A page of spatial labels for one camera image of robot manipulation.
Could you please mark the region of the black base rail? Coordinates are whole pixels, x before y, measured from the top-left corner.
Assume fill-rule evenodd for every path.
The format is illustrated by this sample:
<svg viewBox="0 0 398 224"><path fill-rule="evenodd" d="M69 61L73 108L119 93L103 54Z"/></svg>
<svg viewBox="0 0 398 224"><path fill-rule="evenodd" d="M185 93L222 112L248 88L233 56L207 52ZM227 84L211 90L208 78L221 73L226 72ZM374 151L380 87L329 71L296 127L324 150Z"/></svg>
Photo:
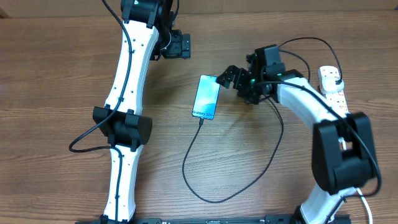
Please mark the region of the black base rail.
<svg viewBox="0 0 398 224"><path fill-rule="evenodd" d="M215 219L176 219L176 220L162 220L160 218L141 218L132 219L131 221L122 221L118 223L133 223L133 224L289 224L293 223L292 215L266 215L264 218L215 218ZM75 222L76 224L101 224L101 223L115 223L113 220L108 220L106 217L100 217L93 221ZM337 216L331 223L335 224L351 224L349 215Z"/></svg>

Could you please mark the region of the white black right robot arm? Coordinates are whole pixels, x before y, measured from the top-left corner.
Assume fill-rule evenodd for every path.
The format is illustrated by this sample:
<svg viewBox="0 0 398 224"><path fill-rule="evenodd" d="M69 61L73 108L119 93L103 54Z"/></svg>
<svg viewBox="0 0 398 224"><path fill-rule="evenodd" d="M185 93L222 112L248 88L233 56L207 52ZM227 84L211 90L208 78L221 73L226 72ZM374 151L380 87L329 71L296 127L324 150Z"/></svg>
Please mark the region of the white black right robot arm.
<svg viewBox="0 0 398 224"><path fill-rule="evenodd" d="M262 95L289 108L311 130L312 173L316 184L304 203L290 217L274 215L269 222L347 223L335 213L357 189L377 179L376 195L382 185L369 118L334 107L297 70L287 70L278 45L261 47L247 55L248 70L229 66L217 79L248 104L258 104Z"/></svg>

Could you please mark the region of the white charger plug adapter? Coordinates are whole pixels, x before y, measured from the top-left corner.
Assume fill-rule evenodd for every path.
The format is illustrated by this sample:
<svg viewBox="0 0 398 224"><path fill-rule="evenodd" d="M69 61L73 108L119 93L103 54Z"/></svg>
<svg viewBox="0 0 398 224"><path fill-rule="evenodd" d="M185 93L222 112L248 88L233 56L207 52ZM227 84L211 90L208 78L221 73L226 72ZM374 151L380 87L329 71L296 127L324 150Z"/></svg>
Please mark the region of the white charger plug adapter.
<svg viewBox="0 0 398 224"><path fill-rule="evenodd" d="M334 92L339 92L345 87L344 81L339 81L335 77L321 77L320 79L320 91L323 94L330 94Z"/></svg>

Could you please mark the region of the white power extension strip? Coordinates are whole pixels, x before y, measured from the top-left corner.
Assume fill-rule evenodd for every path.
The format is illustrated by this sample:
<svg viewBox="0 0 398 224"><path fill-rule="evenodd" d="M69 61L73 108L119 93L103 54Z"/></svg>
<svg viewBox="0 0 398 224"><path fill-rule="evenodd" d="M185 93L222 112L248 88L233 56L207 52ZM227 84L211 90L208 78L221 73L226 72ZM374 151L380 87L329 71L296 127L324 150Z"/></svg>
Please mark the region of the white power extension strip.
<svg viewBox="0 0 398 224"><path fill-rule="evenodd" d="M348 113L348 106L344 94L344 81L337 84L340 79L339 70L336 67L325 65L318 69L318 79L322 95L332 103L335 108Z"/></svg>

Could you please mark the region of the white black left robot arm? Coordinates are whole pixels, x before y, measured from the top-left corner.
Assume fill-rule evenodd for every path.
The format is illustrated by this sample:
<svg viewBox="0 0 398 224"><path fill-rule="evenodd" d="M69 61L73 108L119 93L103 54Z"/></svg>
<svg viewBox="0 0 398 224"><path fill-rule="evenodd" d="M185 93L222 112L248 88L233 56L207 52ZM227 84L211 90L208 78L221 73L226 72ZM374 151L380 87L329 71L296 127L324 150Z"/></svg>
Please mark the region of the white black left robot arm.
<svg viewBox="0 0 398 224"><path fill-rule="evenodd" d="M97 223L132 223L139 156L152 131L142 115L149 62L190 58L190 35L173 28L178 12L172 1L122 1L123 37L112 89L93 119L107 137L111 178L106 208Z"/></svg>

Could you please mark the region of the dark blue Galaxy smartphone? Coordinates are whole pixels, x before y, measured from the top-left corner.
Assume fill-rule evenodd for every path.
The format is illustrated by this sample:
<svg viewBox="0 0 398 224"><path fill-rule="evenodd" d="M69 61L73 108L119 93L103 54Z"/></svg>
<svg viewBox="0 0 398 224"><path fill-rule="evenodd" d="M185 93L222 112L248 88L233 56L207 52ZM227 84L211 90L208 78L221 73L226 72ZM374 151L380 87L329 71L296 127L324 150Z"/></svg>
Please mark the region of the dark blue Galaxy smartphone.
<svg viewBox="0 0 398 224"><path fill-rule="evenodd" d="M193 104L192 116L213 120L215 117L220 85L216 77L201 75L198 83L197 93Z"/></svg>

